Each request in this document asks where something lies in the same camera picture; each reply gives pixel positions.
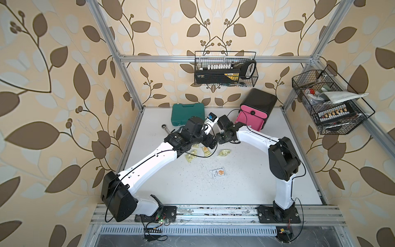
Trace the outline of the yellow cookie packet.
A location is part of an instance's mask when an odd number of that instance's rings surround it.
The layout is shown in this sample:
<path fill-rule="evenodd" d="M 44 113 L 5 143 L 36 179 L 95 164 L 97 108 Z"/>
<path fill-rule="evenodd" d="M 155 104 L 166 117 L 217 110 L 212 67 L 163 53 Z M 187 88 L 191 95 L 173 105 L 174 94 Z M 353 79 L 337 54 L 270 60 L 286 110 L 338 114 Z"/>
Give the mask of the yellow cookie packet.
<path fill-rule="evenodd" d="M 230 153 L 231 153 L 231 150 L 229 150 L 229 149 L 222 149 L 222 150 L 219 152 L 218 156 L 225 157 L 225 156 L 229 155 Z"/>
<path fill-rule="evenodd" d="M 207 147 L 202 147 L 202 150 L 203 150 L 203 152 L 204 152 L 204 156 L 205 156 L 205 157 L 209 157 L 209 156 L 212 155 L 212 152 L 209 150 L 209 148 L 207 148 Z"/>
<path fill-rule="evenodd" d="M 192 160 L 193 160 L 194 158 L 196 158 L 196 155 L 197 155 L 197 150 L 196 150 L 196 149 L 193 149 L 193 150 L 189 151 L 189 153 L 186 153 L 186 154 L 185 154 L 185 158 L 186 158 L 186 160 L 187 160 L 188 163 L 191 163 Z"/>

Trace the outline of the pink drawer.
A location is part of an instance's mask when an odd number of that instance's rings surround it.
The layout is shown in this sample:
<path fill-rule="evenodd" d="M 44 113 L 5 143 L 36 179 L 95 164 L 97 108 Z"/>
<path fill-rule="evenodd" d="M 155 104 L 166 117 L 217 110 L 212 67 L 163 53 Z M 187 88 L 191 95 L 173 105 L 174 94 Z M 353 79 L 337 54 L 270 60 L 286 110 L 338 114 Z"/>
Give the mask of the pink drawer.
<path fill-rule="evenodd" d="M 266 124 L 268 117 L 269 115 L 263 111 L 254 109 L 247 105 L 241 105 L 236 122 L 244 123 L 252 129 L 260 131 Z"/>

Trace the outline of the black pink drawer cabinet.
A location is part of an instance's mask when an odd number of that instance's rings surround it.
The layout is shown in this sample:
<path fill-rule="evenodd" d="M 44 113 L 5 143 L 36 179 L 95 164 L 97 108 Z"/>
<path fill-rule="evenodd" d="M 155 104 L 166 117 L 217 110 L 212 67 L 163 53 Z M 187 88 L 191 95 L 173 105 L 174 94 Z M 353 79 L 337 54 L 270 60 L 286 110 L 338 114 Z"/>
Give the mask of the black pink drawer cabinet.
<path fill-rule="evenodd" d="M 270 116 L 276 103 L 277 97 L 275 95 L 259 89 L 251 89 L 241 105 L 247 105 L 254 109 L 263 111 Z"/>

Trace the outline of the white cookie packet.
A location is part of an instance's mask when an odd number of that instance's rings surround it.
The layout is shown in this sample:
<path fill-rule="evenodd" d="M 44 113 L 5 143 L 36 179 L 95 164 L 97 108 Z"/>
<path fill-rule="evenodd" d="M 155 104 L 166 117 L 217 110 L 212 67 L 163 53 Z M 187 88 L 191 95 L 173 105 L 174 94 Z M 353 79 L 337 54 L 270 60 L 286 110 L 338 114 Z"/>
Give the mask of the white cookie packet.
<path fill-rule="evenodd" d="M 224 168 L 218 168 L 218 169 L 213 169 L 210 170 L 213 179 L 221 178 L 226 175 L 225 169 Z"/>

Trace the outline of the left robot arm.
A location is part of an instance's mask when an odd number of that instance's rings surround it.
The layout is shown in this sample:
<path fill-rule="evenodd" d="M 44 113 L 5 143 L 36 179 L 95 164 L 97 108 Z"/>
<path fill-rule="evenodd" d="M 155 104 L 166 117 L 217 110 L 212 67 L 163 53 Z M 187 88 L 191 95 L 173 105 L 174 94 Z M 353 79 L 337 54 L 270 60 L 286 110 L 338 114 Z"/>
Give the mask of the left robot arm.
<path fill-rule="evenodd" d="M 164 206 L 155 195 L 138 196 L 140 187 L 167 164 L 188 154 L 195 144 L 214 149 L 217 146 L 214 125 L 218 117 L 210 113 L 206 119 L 193 116 L 178 130 L 169 132 L 160 145 L 141 161 L 119 173 L 109 172 L 103 179 L 101 200 L 106 212 L 121 222 L 132 214 L 150 217 L 156 221 L 161 217 Z"/>

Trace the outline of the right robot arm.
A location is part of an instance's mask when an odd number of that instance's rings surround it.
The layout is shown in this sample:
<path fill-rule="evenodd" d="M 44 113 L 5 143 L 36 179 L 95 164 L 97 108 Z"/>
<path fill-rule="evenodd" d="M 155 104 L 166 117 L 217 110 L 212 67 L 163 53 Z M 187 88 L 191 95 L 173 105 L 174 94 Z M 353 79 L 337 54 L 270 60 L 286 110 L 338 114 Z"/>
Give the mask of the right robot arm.
<path fill-rule="evenodd" d="M 292 141 L 283 137 L 274 138 L 242 122 L 233 123 L 226 115 L 217 121 L 222 131 L 216 134 L 219 144 L 242 142 L 252 145 L 268 155 L 269 168 L 276 178 L 276 196 L 272 206 L 260 205 L 256 208 L 260 223 L 302 223 L 292 197 L 293 180 L 298 173 L 301 160 Z"/>

